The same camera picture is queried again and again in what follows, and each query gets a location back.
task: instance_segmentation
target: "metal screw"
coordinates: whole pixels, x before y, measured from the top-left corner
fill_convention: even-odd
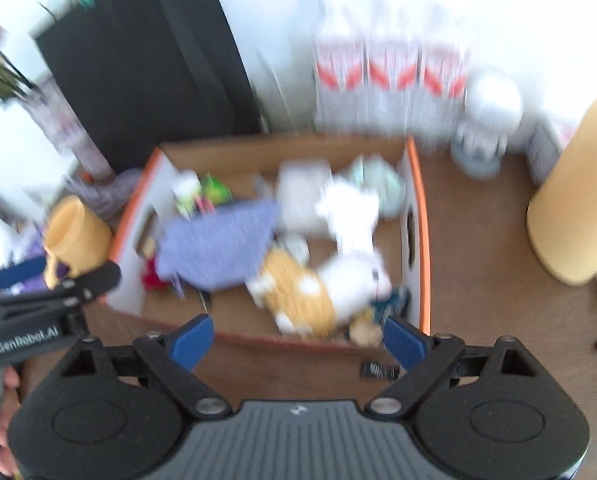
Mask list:
[[[394,415],[401,411],[401,408],[401,401],[392,397],[379,397],[370,402],[370,410],[378,415]]]
[[[227,410],[227,403],[218,397],[205,397],[199,400],[194,408],[201,415],[220,415]]]

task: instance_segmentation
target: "yellow mug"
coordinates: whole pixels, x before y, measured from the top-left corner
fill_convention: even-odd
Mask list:
[[[45,284],[55,288],[59,263],[69,266],[76,278],[105,263],[112,243],[112,229],[74,195],[61,200],[50,215],[43,247],[48,261],[43,273]]]

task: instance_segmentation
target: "light blue towel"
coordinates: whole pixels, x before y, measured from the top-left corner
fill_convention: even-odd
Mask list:
[[[216,213],[167,223],[156,273],[215,292],[245,283],[261,268],[272,243],[278,205],[273,200],[235,202]]]

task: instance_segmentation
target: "white bottle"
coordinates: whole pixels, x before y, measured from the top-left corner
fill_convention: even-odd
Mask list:
[[[345,0],[329,0],[314,44],[317,126],[340,132],[365,129],[367,93],[363,34]]]
[[[469,52],[449,12],[437,12],[421,38],[411,129],[424,151],[447,147],[463,112]]]
[[[367,42],[368,129],[405,135],[416,86],[418,47],[403,4],[387,2]]]

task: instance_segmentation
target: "green snack bag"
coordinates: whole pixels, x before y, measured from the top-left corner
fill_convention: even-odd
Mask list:
[[[232,193],[225,184],[208,173],[203,179],[203,195],[214,205],[224,204],[232,201]]]

